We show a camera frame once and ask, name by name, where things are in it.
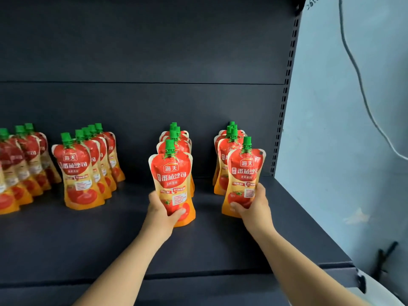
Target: hand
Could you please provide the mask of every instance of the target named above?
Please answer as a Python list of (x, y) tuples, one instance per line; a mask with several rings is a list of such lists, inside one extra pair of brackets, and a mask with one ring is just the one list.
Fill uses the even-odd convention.
[(160, 201), (159, 195), (156, 191), (149, 194), (149, 201), (150, 204), (147, 208), (147, 215), (139, 235), (149, 235), (149, 238), (151, 238), (152, 241), (157, 241), (158, 246), (160, 247), (169, 239), (174, 225), (186, 210), (180, 208), (171, 216), (167, 216), (166, 208)]
[(248, 209), (236, 202), (232, 202), (231, 207), (241, 215), (245, 227), (256, 241), (265, 234), (276, 232), (265, 187), (261, 183), (258, 183), (255, 199)]

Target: fingers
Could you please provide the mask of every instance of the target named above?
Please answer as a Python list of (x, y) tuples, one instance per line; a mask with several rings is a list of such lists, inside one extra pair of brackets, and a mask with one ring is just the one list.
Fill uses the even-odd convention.
[(176, 224), (176, 222), (180, 219), (180, 217), (186, 212), (185, 208), (180, 208), (178, 210), (176, 210), (175, 212), (173, 212), (173, 214), (171, 216), (169, 216), (169, 219), (171, 219), (172, 222), (174, 222), (174, 224)]
[(157, 194), (156, 191), (152, 191), (149, 194), (149, 202), (152, 206), (156, 208), (160, 208), (163, 204), (160, 201), (159, 195)]
[(241, 205), (236, 202), (231, 202), (231, 207), (240, 215), (246, 211), (246, 209)]
[(259, 182), (257, 187), (256, 187), (256, 194), (255, 197), (264, 197), (266, 196), (266, 190), (265, 187)]

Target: white wall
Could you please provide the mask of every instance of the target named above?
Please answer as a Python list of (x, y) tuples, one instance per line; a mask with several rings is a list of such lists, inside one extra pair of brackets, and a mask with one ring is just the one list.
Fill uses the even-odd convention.
[[(344, 0), (346, 38), (372, 113), (406, 156), (407, 9), (408, 0)], [(338, 0), (303, 11), (276, 179), (364, 271), (378, 248), (406, 245), (389, 269), (408, 291), (408, 161), (365, 111), (341, 42)], [(359, 208), (365, 216), (354, 223)]]

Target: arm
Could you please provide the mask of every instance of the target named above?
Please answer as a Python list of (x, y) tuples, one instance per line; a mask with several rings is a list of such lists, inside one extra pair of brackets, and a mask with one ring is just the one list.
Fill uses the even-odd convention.
[(293, 306), (368, 306), (279, 235), (263, 185), (258, 184), (249, 209), (231, 206), (242, 216)]
[(133, 306), (147, 267), (185, 209), (167, 216), (157, 193), (149, 195), (149, 208), (136, 239), (99, 276), (74, 306)]

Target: forearm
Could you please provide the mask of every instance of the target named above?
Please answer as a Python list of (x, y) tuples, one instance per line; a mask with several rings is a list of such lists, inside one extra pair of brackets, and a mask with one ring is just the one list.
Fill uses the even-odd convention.
[(257, 238), (293, 306), (366, 306), (326, 272), (271, 230)]
[(132, 306), (147, 267), (161, 245), (139, 235), (74, 306)]

